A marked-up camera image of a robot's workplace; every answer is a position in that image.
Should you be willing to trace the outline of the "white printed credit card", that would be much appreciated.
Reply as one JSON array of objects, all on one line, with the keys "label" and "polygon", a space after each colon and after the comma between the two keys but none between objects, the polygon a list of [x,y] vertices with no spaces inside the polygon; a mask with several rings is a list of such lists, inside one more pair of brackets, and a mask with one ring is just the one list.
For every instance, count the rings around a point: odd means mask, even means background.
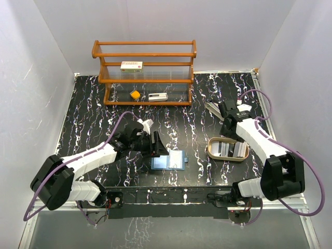
[{"label": "white printed credit card", "polygon": [[181,170],[183,168],[183,151],[171,150],[169,151],[169,168]]}]

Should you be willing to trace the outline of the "blue leather card holder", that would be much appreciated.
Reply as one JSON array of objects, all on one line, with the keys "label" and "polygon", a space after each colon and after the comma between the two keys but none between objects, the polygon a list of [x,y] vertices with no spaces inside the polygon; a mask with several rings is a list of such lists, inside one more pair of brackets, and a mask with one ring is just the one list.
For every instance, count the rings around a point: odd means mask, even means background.
[{"label": "blue leather card holder", "polygon": [[183,150],[169,150],[168,155],[151,159],[151,169],[183,171],[187,162],[188,158]]}]

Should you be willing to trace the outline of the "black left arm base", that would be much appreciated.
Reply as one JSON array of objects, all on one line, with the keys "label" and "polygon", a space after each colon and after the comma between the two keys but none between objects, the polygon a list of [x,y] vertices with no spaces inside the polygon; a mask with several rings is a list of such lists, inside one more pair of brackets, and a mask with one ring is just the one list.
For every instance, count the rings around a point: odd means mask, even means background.
[{"label": "black left arm base", "polygon": [[105,214],[98,220],[92,220],[87,211],[83,210],[83,201],[76,201],[76,206],[82,212],[87,222],[95,228],[101,221],[106,221],[109,218],[111,209],[119,209],[123,206],[123,194],[121,192],[102,192],[94,201],[87,201],[90,206],[95,208],[105,208]]}]

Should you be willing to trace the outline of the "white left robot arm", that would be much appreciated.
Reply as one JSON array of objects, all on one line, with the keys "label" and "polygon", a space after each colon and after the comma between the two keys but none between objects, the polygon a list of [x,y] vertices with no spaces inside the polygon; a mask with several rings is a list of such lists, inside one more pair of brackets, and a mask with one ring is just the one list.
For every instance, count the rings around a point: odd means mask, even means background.
[{"label": "white left robot arm", "polygon": [[96,207],[104,207],[109,204],[104,186],[96,180],[82,182],[79,178],[125,158],[132,151],[147,158],[167,156],[169,151],[159,133],[151,132],[150,128],[148,120],[135,121],[123,131],[115,132],[109,140],[82,153],[63,158],[51,155],[33,178],[30,188],[50,211],[68,201],[88,201]]}]

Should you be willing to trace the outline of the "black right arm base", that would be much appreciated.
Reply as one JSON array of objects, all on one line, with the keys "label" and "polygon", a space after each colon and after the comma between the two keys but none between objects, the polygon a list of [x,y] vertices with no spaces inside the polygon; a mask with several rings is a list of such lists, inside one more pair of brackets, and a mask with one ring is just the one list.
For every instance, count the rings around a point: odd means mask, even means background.
[{"label": "black right arm base", "polygon": [[206,196],[208,203],[213,204],[216,208],[229,208],[238,207],[239,210],[228,211],[228,218],[231,225],[238,225],[241,228],[253,224],[257,221],[263,210],[263,201],[259,199],[259,211],[258,214],[251,218],[251,208],[252,208],[252,198],[242,197],[235,193],[233,190],[230,192],[226,191],[216,191],[214,193],[209,193]]}]

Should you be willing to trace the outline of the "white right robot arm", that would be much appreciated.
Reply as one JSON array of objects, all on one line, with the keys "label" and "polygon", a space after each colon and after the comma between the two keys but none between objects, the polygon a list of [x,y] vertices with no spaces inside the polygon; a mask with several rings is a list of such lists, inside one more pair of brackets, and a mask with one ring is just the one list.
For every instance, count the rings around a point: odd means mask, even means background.
[{"label": "white right robot arm", "polygon": [[274,201],[304,192],[303,159],[274,143],[260,128],[259,120],[249,110],[239,110],[235,101],[222,101],[218,108],[223,118],[220,134],[246,142],[264,164],[260,178],[245,179],[232,185],[234,204],[245,205],[250,197]]}]

